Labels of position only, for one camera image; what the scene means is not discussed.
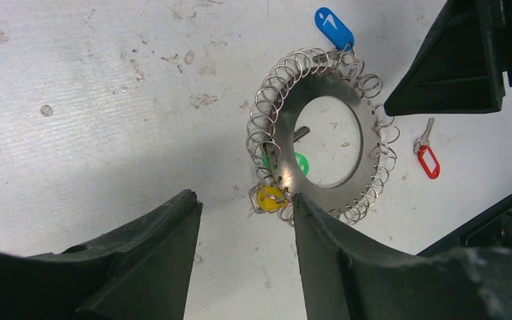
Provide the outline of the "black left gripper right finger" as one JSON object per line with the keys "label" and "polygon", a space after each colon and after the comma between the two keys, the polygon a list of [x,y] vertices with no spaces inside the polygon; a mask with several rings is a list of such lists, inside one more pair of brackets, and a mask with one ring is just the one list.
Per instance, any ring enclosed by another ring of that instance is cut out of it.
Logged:
{"label": "black left gripper right finger", "polygon": [[512,319],[512,246],[410,255],[302,194],[294,217],[309,319]]}

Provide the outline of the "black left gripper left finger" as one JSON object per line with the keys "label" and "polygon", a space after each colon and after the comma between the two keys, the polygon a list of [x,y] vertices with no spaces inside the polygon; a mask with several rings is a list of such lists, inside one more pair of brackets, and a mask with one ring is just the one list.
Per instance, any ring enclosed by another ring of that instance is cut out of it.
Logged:
{"label": "black left gripper left finger", "polygon": [[0,319],[182,319],[202,208],[186,189],[61,253],[0,252]]}

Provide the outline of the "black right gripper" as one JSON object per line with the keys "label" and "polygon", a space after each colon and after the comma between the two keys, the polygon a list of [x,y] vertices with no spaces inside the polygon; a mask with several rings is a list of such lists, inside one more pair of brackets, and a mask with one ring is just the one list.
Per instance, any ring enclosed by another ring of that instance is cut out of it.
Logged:
{"label": "black right gripper", "polygon": [[[493,11],[505,16],[502,63]],[[387,98],[390,116],[501,110],[512,87],[512,0],[446,1],[409,70]]]}

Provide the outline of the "blue key tag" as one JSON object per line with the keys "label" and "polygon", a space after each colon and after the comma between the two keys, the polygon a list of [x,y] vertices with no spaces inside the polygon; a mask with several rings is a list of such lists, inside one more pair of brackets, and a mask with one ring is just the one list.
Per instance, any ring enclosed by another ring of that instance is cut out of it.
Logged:
{"label": "blue key tag", "polygon": [[355,38],[350,28],[328,7],[320,7],[315,12],[315,25],[330,40],[334,47],[340,51],[351,51],[354,48]]}

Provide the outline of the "metal ring disc with keyrings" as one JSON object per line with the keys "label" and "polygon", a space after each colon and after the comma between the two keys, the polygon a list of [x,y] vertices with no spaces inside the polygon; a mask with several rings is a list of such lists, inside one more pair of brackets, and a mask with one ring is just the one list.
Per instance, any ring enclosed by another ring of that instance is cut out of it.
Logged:
{"label": "metal ring disc with keyrings", "polygon": [[[353,50],[303,48],[281,58],[260,84],[246,126],[257,180],[249,191],[253,212],[293,223],[295,198],[302,194],[345,223],[364,219],[397,162],[392,144],[400,130],[377,100],[382,88]],[[311,132],[294,143],[302,126]],[[295,153],[309,161],[307,176]],[[264,156],[270,167],[263,166]],[[255,196],[262,185],[279,187],[289,205],[258,209]]]}

